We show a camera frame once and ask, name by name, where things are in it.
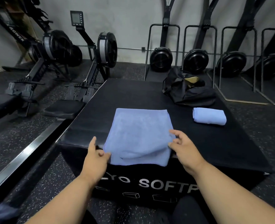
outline forearm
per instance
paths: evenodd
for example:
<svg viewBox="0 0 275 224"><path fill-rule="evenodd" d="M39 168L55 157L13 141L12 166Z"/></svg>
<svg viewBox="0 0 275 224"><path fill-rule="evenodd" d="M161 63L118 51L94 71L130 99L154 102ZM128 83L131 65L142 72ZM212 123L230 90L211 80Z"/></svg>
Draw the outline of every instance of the forearm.
<svg viewBox="0 0 275 224"><path fill-rule="evenodd" d="M275 209L205 163L194 176L218 224L275 224Z"/></svg>
<svg viewBox="0 0 275 224"><path fill-rule="evenodd" d="M94 184L81 176L36 213L26 224L77 224L80 223Z"/></svg>

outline hand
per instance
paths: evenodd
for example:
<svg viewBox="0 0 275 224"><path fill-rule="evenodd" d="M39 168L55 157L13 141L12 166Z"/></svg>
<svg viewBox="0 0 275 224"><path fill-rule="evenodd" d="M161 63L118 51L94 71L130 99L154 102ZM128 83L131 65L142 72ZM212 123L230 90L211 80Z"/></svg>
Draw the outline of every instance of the hand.
<svg viewBox="0 0 275 224"><path fill-rule="evenodd" d="M103 177L110 158L110 153L105 153L101 149L96 150L95 143L96 137L93 137L80 173L80 177L91 181L91 186L96 186L98 181Z"/></svg>
<svg viewBox="0 0 275 224"><path fill-rule="evenodd" d="M173 139L173 142L169 143L169 147L176 152L184 169L190 175L195 176L207 162L185 133L177 130L169 130L169 132L179 137Z"/></svg>

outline person's left arm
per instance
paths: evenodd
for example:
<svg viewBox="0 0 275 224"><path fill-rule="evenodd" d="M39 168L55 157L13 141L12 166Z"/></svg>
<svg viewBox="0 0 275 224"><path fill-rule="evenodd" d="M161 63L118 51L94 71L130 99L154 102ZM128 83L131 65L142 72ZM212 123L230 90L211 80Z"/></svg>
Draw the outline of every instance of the person's left arm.
<svg viewBox="0 0 275 224"><path fill-rule="evenodd" d="M96 150L96 137L89 144L82 172L26 224L76 224L87 209L92 190L106 171L110 153Z"/></svg>

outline bag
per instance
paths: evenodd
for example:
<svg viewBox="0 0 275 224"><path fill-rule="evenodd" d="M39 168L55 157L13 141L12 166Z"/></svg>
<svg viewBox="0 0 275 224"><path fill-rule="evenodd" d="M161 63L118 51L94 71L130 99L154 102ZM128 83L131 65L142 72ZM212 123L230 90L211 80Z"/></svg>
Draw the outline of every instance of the bag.
<svg viewBox="0 0 275 224"><path fill-rule="evenodd" d="M205 81L173 67L163 81L162 92L168 95L176 105L189 107L210 106L215 102L216 94Z"/></svg>

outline person's left hand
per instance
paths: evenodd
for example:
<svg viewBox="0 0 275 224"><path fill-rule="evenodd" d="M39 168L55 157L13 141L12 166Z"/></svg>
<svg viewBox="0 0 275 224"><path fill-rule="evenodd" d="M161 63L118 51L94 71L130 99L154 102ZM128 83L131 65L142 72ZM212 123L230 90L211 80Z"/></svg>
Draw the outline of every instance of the person's left hand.
<svg viewBox="0 0 275 224"><path fill-rule="evenodd" d="M101 149L96 150L95 143L96 137L93 137L80 173L80 177L91 182L92 186L95 186L103 177L110 158L110 153L105 153Z"/></svg>

